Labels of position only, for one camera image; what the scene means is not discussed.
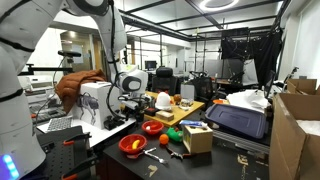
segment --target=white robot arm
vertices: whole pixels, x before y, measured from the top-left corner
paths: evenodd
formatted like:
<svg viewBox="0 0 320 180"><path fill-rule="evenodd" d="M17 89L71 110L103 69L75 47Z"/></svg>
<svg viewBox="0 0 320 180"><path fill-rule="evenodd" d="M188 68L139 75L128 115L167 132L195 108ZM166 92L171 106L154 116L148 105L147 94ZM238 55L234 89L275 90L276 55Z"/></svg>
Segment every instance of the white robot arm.
<svg viewBox="0 0 320 180"><path fill-rule="evenodd" d="M110 0L0 1L0 177L20 179L45 159L35 134L21 72L39 39L60 10L91 16L98 24L112 82L133 95L144 94L148 76L140 70L121 73L114 54L126 44L121 16Z"/></svg>

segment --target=black curtain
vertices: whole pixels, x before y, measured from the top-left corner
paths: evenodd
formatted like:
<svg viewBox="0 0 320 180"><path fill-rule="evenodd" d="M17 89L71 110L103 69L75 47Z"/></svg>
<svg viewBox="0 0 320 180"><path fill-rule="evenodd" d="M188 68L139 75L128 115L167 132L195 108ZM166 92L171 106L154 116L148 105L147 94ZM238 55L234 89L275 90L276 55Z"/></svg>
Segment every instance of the black curtain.
<svg viewBox="0 0 320 180"><path fill-rule="evenodd" d="M254 59L259 85L265 85L271 70L276 72L277 58L282 48L282 31L270 32L256 38L234 40L223 37L222 59Z"/></svg>

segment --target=red bowl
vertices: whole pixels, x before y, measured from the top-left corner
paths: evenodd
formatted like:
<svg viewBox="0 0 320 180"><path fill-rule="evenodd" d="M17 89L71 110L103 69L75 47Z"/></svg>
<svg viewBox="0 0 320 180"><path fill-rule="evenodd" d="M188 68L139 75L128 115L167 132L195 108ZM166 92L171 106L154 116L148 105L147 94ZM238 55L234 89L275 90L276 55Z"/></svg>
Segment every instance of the red bowl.
<svg viewBox="0 0 320 180"><path fill-rule="evenodd" d="M140 140L137 149L132 149L132 144L134 141ZM128 154L137 154L147 145L147 139L140 134L130 134L123 137L119 142L119 149Z"/></svg>
<svg viewBox="0 0 320 180"><path fill-rule="evenodd" d="M142 129L151 135L157 134L159 133L162 129L163 129L163 124L159 121L147 121L145 123L142 124Z"/></svg>

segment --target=brown jacket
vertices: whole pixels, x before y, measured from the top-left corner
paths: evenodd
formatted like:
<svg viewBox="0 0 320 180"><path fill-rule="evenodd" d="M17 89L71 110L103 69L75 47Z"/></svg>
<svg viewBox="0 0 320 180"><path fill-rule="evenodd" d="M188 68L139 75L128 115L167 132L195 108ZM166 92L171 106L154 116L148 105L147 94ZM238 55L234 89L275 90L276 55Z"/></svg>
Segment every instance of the brown jacket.
<svg viewBox="0 0 320 180"><path fill-rule="evenodd" d="M81 84L106 81L103 72L99 70L81 71L63 76L56 86L56 93L63 103L66 113L69 113L77 101Z"/></svg>

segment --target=pliers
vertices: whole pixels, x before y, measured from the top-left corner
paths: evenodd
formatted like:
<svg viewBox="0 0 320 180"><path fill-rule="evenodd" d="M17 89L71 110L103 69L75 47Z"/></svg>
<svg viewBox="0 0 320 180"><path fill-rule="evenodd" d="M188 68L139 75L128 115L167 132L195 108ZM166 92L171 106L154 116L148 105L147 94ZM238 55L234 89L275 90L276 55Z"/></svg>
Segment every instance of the pliers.
<svg viewBox="0 0 320 180"><path fill-rule="evenodd" d="M180 154L180 153L174 152L168 146L166 146L166 150L171 155L171 158L175 157L177 159L180 159L181 161L183 160L183 158L194 156L194 154Z"/></svg>

